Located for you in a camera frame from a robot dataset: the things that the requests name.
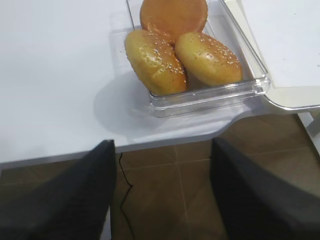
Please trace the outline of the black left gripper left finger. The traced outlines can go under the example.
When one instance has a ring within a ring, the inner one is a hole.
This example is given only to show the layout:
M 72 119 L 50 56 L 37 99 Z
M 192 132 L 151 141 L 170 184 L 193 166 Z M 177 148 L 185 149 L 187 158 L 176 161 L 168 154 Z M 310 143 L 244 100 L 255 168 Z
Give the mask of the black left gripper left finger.
M 2 240 L 109 240 L 115 145 L 104 140 L 57 177 L 0 208 Z

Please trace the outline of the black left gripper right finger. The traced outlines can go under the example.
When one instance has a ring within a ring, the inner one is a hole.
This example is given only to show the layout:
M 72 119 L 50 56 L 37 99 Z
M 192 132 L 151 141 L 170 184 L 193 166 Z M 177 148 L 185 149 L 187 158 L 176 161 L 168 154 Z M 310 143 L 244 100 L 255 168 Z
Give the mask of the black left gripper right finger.
M 320 199 L 251 161 L 222 138 L 211 142 L 211 187 L 230 240 L 318 240 Z

